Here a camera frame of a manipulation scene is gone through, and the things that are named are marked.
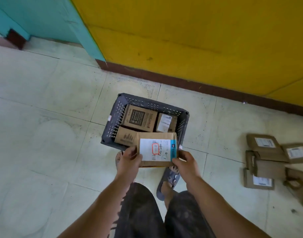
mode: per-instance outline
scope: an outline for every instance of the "dark pants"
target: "dark pants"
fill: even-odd
[[[154,196],[139,183],[130,185],[109,238],[215,237],[193,195],[173,197],[163,222]]]

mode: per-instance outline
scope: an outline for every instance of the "person's left arm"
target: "person's left arm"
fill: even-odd
[[[136,147],[126,149],[119,161],[113,182],[58,238],[106,238],[117,216],[120,203],[136,178],[141,160],[142,155],[136,155]]]

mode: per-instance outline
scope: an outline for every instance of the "person's left hand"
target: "person's left hand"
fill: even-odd
[[[115,179],[120,179],[130,185],[137,176],[139,164],[142,160],[142,155],[137,154],[137,147],[127,148],[117,165],[117,174]]]

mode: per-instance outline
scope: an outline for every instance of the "person's right arm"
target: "person's right arm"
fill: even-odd
[[[197,162],[186,151],[179,151],[179,157],[186,161],[173,159],[187,190],[195,197],[201,212],[210,224],[217,238],[270,238],[264,231],[241,216],[201,175]]]

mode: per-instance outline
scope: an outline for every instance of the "gray plastic crate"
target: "gray plastic crate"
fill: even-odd
[[[127,104],[131,104],[134,106],[139,106],[146,109],[151,109],[154,111],[158,111],[160,113],[169,114],[178,116],[176,133],[177,133],[177,141],[178,147],[182,145],[184,140],[185,132],[187,129],[187,124],[189,120],[189,112],[178,108],[169,104],[161,103],[155,100],[142,98],[130,94],[118,94],[118,97],[112,107],[112,111],[109,116],[109,120],[106,123],[101,144],[105,144],[107,146],[117,148],[120,150],[125,150],[128,148],[125,145],[115,143],[116,133],[118,131],[118,127],[121,124],[125,107]]]

